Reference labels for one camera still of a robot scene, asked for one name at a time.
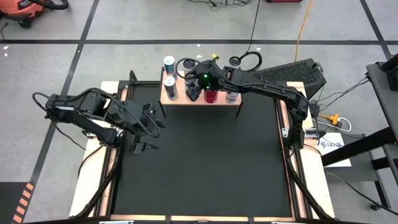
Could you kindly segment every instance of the red cup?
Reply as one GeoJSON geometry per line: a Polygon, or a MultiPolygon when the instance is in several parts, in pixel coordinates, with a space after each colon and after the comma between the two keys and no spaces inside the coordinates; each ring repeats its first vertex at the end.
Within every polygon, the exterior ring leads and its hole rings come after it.
{"type": "Polygon", "coordinates": [[[215,101],[217,101],[217,94],[218,94],[218,91],[206,90],[205,91],[205,101],[207,103],[214,103],[215,101]]]}

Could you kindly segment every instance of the black cylinder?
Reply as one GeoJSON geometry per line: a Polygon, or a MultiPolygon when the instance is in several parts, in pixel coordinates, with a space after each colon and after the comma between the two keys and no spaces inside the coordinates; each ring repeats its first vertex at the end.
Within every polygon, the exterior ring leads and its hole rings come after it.
{"type": "Polygon", "coordinates": [[[393,56],[390,60],[388,60],[386,63],[381,65],[381,70],[383,72],[389,72],[391,71],[393,68],[395,68],[396,66],[398,66],[398,54],[396,54],[395,56],[393,56]]]}

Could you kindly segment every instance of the silver can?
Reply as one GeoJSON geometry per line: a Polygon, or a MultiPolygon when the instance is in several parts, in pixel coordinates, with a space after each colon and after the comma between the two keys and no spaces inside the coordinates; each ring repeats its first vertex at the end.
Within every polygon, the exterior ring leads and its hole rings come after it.
{"type": "Polygon", "coordinates": [[[164,79],[164,88],[166,89],[167,96],[170,100],[177,99],[177,86],[174,77],[167,77],[164,79]]]}
{"type": "Polygon", "coordinates": [[[166,56],[163,59],[164,68],[167,72],[167,75],[173,76],[174,79],[177,79],[177,73],[175,72],[175,59],[173,56],[166,56]]]}
{"type": "MultiPolygon", "coordinates": [[[[229,59],[229,66],[232,67],[232,68],[238,69],[241,66],[241,62],[242,61],[241,61],[240,58],[231,57],[229,59]]],[[[225,94],[225,98],[226,98],[227,103],[235,103],[235,101],[238,99],[238,96],[239,96],[239,93],[235,93],[235,92],[231,92],[231,93],[227,92],[225,94]]]]}
{"type": "Polygon", "coordinates": [[[182,65],[184,67],[184,74],[187,75],[195,67],[195,62],[193,60],[185,60],[182,65]]]}

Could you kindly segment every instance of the can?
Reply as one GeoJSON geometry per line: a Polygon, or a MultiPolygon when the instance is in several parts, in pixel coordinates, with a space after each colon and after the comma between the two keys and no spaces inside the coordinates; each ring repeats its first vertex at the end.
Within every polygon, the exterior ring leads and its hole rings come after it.
{"type": "Polygon", "coordinates": [[[167,77],[164,79],[164,88],[166,89],[167,96],[170,100],[177,99],[177,86],[174,77],[167,77]]]}
{"type": "Polygon", "coordinates": [[[214,103],[217,101],[217,95],[218,95],[217,90],[206,90],[205,91],[205,101],[207,103],[214,103]]]}
{"type": "Polygon", "coordinates": [[[187,75],[195,67],[195,62],[193,60],[185,60],[182,65],[184,67],[184,74],[187,75]]]}
{"type": "Polygon", "coordinates": [[[175,72],[175,59],[173,56],[166,56],[163,59],[164,68],[166,70],[167,75],[173,76],[174,79],[177,79],[177,73],[175,72]]]}
{"type": "MultiPolygon", "coordinates": [[[[241,66],[241,59],[238,57],[231,57],[229,59],[229,66],[232,68],[240,68],[241,66]]],[[[238,99],[239,93],[231,92],[231,93],[226,93],[225,98],[227,103],[235,103],[235,101],[238,99]]]]}

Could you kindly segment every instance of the white paper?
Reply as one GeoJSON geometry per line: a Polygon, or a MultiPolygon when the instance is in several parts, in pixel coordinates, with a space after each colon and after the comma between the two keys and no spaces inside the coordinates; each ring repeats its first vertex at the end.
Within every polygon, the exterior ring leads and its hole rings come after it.
{"type": "MultiPolygon", "coordinates": [[[[344,146],[343,138],[341,137],[340,133],[326,133],[320,140],[319,140],[319,151],[322,155],[328,154],[331,151],[334,151],[340,147],[344,146]]],[[[336,162],[334,164],[330,164],[326,167],[350,167],[351,162],[349,159],[336,162]]]]}

